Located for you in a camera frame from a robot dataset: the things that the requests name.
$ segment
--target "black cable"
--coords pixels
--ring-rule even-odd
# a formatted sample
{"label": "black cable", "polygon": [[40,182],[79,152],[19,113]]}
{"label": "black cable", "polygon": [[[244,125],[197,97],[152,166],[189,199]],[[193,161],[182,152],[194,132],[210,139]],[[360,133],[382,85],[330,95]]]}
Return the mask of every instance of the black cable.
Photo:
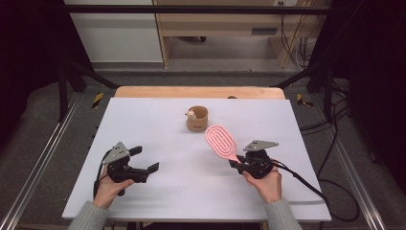
{"label": "black cable", "polygon": [[[333,107],[333,116],[332,116],[332,124],[330,124],[328,127],[325,127],[325,128],[323,128],[323,129],[317,130],[317,131],[315,131],[315,132],[313,132],[313,133],[316,133],[316,132],[319,132],[319,131],[321,131],[321,130],[330,128],[330,127],[332,127],[332,126],[335,127],[335,133],[334,133],[334,136],[333,136],[332,143],[331,143],[331,145],[330,145],[330,147],[329,147],[329,149],[328,149],[328,151],[327,151],[327,155],[326,155],[325,159],[323,160],[322,166],[320,167],[319,171],[317,172],[317,179],[319,180],[319,182],[326,182],[326,183],[330,183],[330,184],[332,184],[332,185],[337,186],[338,188],[342,189],[345,193],[347,193],[347,194],[351,197],[351,199],[354,201],[355,206],[356,206],[356,213],[355,213],[355,216],[354,216],[353,218],[342,218],[342,217],[339,217],[338,215],[332,213],[331,211],[329,211],[332,217],[334,217],[334,218],[336,218],[336,219],[339,219],[339,220],[341,220],[341,221],[351,222],[351,221],[357,220],[357,219],[359,218],[359,214],[360,214],[360,207],[359,207],[359,204],[358,204],[356,198],[353,196],[353,194],[352,194],[350,191],[348,191],[348,190],[347,190],[346,188],[344,188],[343,186],[341,186],[341,185],[339,185],[339,184],[337,184],[337,183],[335,183],[335,182],[333,182],[333,181],[330,181],[330,180],[327,180],[327,179],[321,179],[321,178],[320,178],[320,173],[322,172],[322,170],[323,170],[323,168],[324,168],[324,166],[325,166],[327,160],[329,159],[329,156],[330,156],[331,153],[332,153],[332,149],[333,149],[333,147],[334,147],[334,145],[335,145],[335,141],[336,141],[336,139],[337,139],[337,135],[338,135],[338,124],[337,124],[337,123],[338,123],[338,121],[339,121],[340,119],[342,119],[345,115],[347,115],[347,114],[349,113],[348,111],[346,111],[346,110],[349,108],[347,105],[344,106],[343,108],[341,108],[338,112],[336,112],[336,108],[337,108],[338,104],[340,104],[341,102],[344,102],[344,101],[346,101],[346,100],[347,100],[347,97],[341,99],[340,101],[338,101],[338,102],[334,105],[334,107]],[[304,130],[311,130],[311,129],[320,127],[320,126],[322,126],[322,125],[325,125],[325,124],[327,124],[327,123],[328,123],[327,121],[323,120],[322,122],[319,122],[319,123],[317,123],[317,124],[315,124],[315,125],[304,126],[304,127],[301,128],[301,131],[304,131]],[[323,228],[323,223],[320,222],[319,229],[322,229],[322,228]]]}
{"label": "black cable", "polygon": [[275,164],[275,163],[273,162],[273,163],[272,163],[273,166],[278,167],[278,168],[280,168],[280,169],[283,169],[283,170],[285,170],[285,171],[287,171],[287,172],[290,172],[290,173],[293,175],[293,177],[297,178],[299,181],[302,182],[302,184],[304,184],[304,185],[305,185],[308,189],[310,189],[313,193],[315,193],[315,194],[317,194],[319,197],[321,197],[321,198],[325,201],[327,207],[329,206],[328,199],[327,199],[327,197],[326,197],[322,192],[318,191],[318,190],[317,190],[316,188],[314,188],[311,184],[309,184],[307,181],[305,181],[299,174],[297,174],[296,172],[293,172],[293,171],[291,171],[289,168],[287,168],[287,166],[284,165],[284,163],[282,163],[282,162],[280,162],[280,161],[277,161],[277,160],[273,160],[273,161],[274,161],[274,162],[277,162],[277,164]]}
{"label": "black cable", "polygon": [[[332,140],[332,142],[331,142],[331,145],[330,145],[330,147],[329,147],[329,149],[328,149],[327,155],[326,155],[326,157],[325,157],[325,159],[324,159],[324,161],[323,161],[323,163],[322,163],[322,166],[319,168],[319,171],[317,172],[317,178],[318,178],[319,182],[326,182],[326,183],[330,183],[330,184],[332,184],[332,185],[337,186],[338,188],[342,189],[344,192],[346,192],[346,193],[352,198],[352,200],[354,201],[355,206],[356,206],[356,213],[355,213],[355,216],[354,216],[353,218],[342,218],[342,217],[339,217],[339,216],[333,214],[332,212],[330,212],[330,214],[331,214],[334,218],[336,218],[336,219],[339,219],[339,220],[341,220],[341,221],[346,221],[346,222],[352,222],[352,221],[355,221],[356,219],[358,219],[359,213],[360,213],[360,207],[359,207],[359,204],[358,204],[356,198],[353,196],[352,193],[350,193],[350,192],[349,192],[346,188],[344,188],[343,186],[341,186],[341,185],[339,185],[339,184],[337,184],[337,183],[335,183],[335,182],[333,182],[333,181],[326,180],[326,179],[321,179],[321,178],[320,178],[320,173],[322,172],[323,167],[325,166],[327,160],[329,159],[329,156],[330,156],[331,153],[332,153],[332,149],[333,149],[333,147],[335,146],[335,141],[336,141],[337,136],[338,136],[338,124],[337,124],[337,116],[336,116],[336,115],[338,115],[339,113],[336,113],[335,110],[336,110],[336,108],[337,108],[337,105],[338,105],[339,103],[341,103],[341,102],[344,102],[346,99],[347,99],[347,98],[344,98],[344,99],[338,101],[338,102],[335,104],[335,106],[333,107],[333,114],[334,114],[334,116],[332,117],[332,120],[333,120],[333,124],[334,124],[334,128],[335,128],[335,133],[334,133],[334,136],[333,136],[333,140]],[[342,108],[342,109],[340,110],[340,112],[343,111],[344,109],[347,109],[347,108],[348,108],[348,107],[345,106],[344,108]]]}
{"label": "black cable", "polygon": [[[333,107],[333,114],[335,114],[335,108],[337,107],[337,105],[338,105],[339,103],[345,101],[345,100],[346,100],[346,99],[342,99],[342,100],[338,101],[338,102],[335,104],[335,106]],[[333,136],[333,138],[332,138],[331,145],[330,145],[330,147],[329,147],[329,149],[328,149],[328,151],[327,151],[327,155],[326,155],[325,159],[323,160],[322,166],[319,168],[319,171],[317,171],[317,174],[316,174],[316,175],[317,175],[317,178],[319,178],[320,173],[321,173],[322,170],[323,170],[323,167],[325,166],[325,164],[326,164],[326,162],[327,162],[329,156],[331,155],[332,149],[333,149],[334,144],[335,144],[335,140],[337,139],[337,136],[338,136],[337,121],[335,120],[335,117],[334,117],[334,116],[332,117],[332,119],[333,119],[333,124],[334,124],[334,128],[335,128],[334,136]]]}
{"label": "black cable", "polygon": [[341,185],[339,185],[339,184],[337,184],[337,183],[335,183],[334,181],[331,181],[331,180],[320,179],[320,178],[319,178],[319,182],[326,182],[326,183],[329,183],[329,184],[332,184],[332,185],[337,186],[338,188],[340,188],[340,189],[342,189],[344,192],[346,192],[346,193],[351,197],[351,199],[354,201],[354,203],[355,203],[355,206],[356,206],[356,213],[355,213],[355,216],[354,216],[353,218],[342,218],[342,217],[339,217],[339,216],[337,216],[337,215],[335,215],[335,214],[333,214],[333,213],[330,212],[330,214],[331,214],[334,218],[339,219],[339,220],[341,220],[341,221],[345,221],[345,222],[353,222],[353,221],[355,221],[355,220],[358,219],[361,210],[360,210],[360,208],[359,208],[359,205],[358,205],[358,202],[357,202],[356,198],[354,197],[354,195],[353,195],[350,191],[348,191],[348,190],[347,190],[346,188],[344,188],[343,186],[341,186]]}
{"label": "black cable", "polygon": [[[349,108],[348,106],[345,106],[345,107],[343,107],[339,112],[337,112],[336,115],[334,115],[334,117],[335,117],[335,122],[338,122],[338,121],[341,120],[343,117],[345,117],[346,115],[349,114],[349,112],[346,111],[346,109],[348,109],[348,108]],[[312,129],[315,129],[315,128],[317,128],[317,127],[321,127],[322,125],[326,125],[326,124],[329,124],[329,121],[323,120],[321,123],[315,124],[315,125],[313,125],[313,126],[305,126],[305,127],[301,128],[301,131],[312,130]],[[311,134],[314,134],[314,133],[317,133],[317,132],[326,130],[326,129],[330,128],[330,127],[332,127],[332,124],[329,124],[328,126],[326,126],[326,127],[324,127],[324,128],[321,128],[321,129],[318,129],[318,130],[316,130],[316,131],[314,131],[314,132],[302,133],[302,136],[311,135]]]}

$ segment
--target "metal bracket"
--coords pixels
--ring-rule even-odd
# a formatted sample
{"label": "metal bracket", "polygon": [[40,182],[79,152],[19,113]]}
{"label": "metal bracket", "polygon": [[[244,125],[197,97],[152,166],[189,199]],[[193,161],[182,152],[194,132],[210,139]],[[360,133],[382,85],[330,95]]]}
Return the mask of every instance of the metal bracket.
{"label": "metal bracket", "polygon": [[268,148],[278,146],[278,142],[266,142],[266,141],[259,141],[254,140],[248,146],[244,148],[244,151],[258,151],[258,150],[265,150]]}
{"label": "metal bracket", "polygon": [[113,149],[108,153],[105,159],[101,162],[104,165],[110,164],[122,158],[129,156],[129,150],[125,147],[123,142],[117,143]]}

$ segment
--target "gray floor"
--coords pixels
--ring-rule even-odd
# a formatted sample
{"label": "gray floor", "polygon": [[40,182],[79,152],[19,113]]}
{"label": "gray floor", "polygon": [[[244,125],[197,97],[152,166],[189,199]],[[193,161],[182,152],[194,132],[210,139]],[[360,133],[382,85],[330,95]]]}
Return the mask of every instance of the gray floor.
{"label": "gray floor", "polygon": [[[106,78],[125,85],[273,85],[293,76],[299,68],[290,65],[285,69],[278,67],[275,56],[270,51],[267,39],[212,38],[202,43],[194,37],[180,37],[173,42],[169,68],[154,64],[103,66],[98,71]],[[318,94],[308,94],[305,90],[307,79],[300,80],[283,91],[291,101],[299,127],[316,124],[323,119],[317,106],[297,104],[297,94],[305,102],[317,103]],[[52,155],[44,173],[35,187],[18,223],[47,224],[67,226],[69,220],[61,214],[66,198],[75,185],[88,148],[92,145],[92,136],[102,120],[108,98],[115,90],[107,89],[99,83],[87,79],[89,86],[85,93],[74,94],[79,97],[78,107],[69,126]],[[344,80],[339,81],[347,87]],[[98,108],[91,108],[97,93],[104,97]],[[47,144],[57,125],[58,94],[57,85],[51,84],[39,89],[30,96],[28,108],[21,117],[11,140],[2,149],[0,155],[1,189],[0,217],[9,211],[24,183],[30,176],[36,160]],[[362,179],[373,204],[381,216],[385,229],[406,229],[406,197],[384,165],[373,163],[370,149],[360,133],[359,125],[351,116],[338,123],[339,138],[350,161]],[[304,135],[304,143],[313,168],[320,168],[331,143],[328,129],[311,135]],[[332,180],[347,190],[351,190],[349,180],[338,159],[337,149],[327,161],[321,177]],[[323,191],[331,202],[331,212],[339,217],[351,218],[355,205],[342,190],[321,182]],[[334,218],[324,224],[324,229],[373,229],[370,228],[363,213],[352,222]],[[305,229],[318,229],[317,224],[303,223]]]}

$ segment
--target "gray sleeve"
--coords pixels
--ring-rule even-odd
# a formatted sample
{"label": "gray sleeve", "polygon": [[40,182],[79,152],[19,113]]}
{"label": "gray sleeve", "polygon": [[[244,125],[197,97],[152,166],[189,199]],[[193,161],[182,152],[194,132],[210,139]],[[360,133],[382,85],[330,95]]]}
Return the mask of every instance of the gray sleeve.
{"label": "gray sleeve", "polygon": [[89,229],[101,230],[108,217],[108,210],[98,208],[86,202],[78,215],[72,220],[68,230]]}
{"label": "gray sleeve", "polygon": [[285,199],[265,204],[268,216],[269,230],[296,230],[302,229],[299,222],[293,216],[289,202]]}

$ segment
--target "white cabinet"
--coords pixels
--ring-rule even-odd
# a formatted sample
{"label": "white cabinet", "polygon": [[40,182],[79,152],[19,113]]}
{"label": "white cabinet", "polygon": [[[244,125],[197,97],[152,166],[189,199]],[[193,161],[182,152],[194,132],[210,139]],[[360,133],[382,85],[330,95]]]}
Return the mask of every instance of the white cabinet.
{"label": "white cabinet", "polygon": [[[67,5],[152,5],[150,0],[65,0]],[[163,62],[153,13],[71,13],[90,61]]]}

